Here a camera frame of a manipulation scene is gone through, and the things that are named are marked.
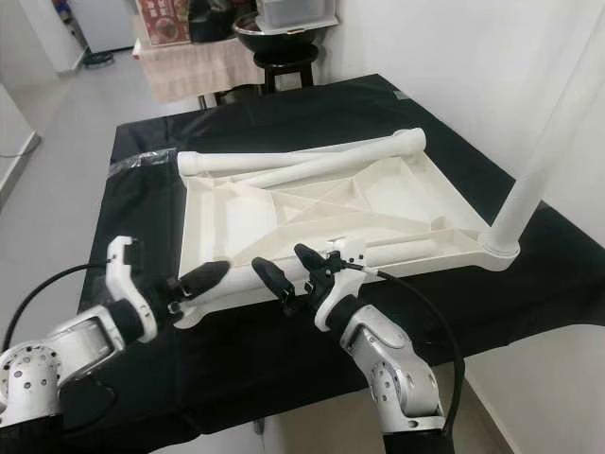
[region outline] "white container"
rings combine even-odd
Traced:
[[[337,24],[336,0],[257,0],[256,24],[267,34]]]

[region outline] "black tablecloth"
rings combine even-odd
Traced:
[[[351,142],[423,128],[427,154],[488,222],[512,179],[433,115],[379,76],[266,96],[206,112],[120,126],[112,161],[153,150],[276,152]],[[151,276],[177,273],[185,191],[176,151],[141,160],[107,181],[91,260],[114,236],[145,242]],[[527,227],[522,253],[503,272],[469,267],[409,281],[454,326],[465,355],[571,323],[605,320],[605,252],[554,209],[542,205]],[[80,309],[94,302],[89,273]],[[449,360],[441,331],[409,295],[387,283],[362,298],[394,318],[432,364]],[[105,452],[148,452],[254,418],[365,387],[363,376],[330,335],[305,317],[287,319],[275,302],[225,310],[187,331],[169,329],[100,371],[118,401],[77,445]],[[68,422],[107,404],[83,382],[63,393]]]

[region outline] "pink tablecloth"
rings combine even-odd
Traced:
[[[151,47],[139,39],[132,55],[143,65],[151,90],[162,102],[264,81],[262,70],[254,64],[253,54],[236,38],[168,47]]]

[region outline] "black stool seat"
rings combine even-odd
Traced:
[[[319,50],[312,44],[293,47],[287,52],[257,52],[254,63],[265,70],[265,92],[275,93],[275,77],[282,74],[300,73],[303,87],[313,86],[311,63]]]

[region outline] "white pole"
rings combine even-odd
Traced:
[[[590,112],[605,80],[605,7],[579,61],[563,88],[525,172],[505,200],[492,228],[481,238],[492,255],[519,253],[519,237],[544,195],[550,177]]]
[[[397,131],[391,137],[341,151],[340,153],[331,153],[323,158],[314,159],[306,163],[278,168],[242,180],[241,183],[248,186],[266,188],[330,173],[357,163],[389,158],[391,156],[409,156],[423,151],[425,147],[426,136],[420,128]]]
[[[314,159],[324,158],[325,152],[308,153],[220,153],[201,154],[181,151],[177,155],[179,173],[183,177],[195,177],[204,172],[236,172],[265,170],[267,168],[293,166]]]

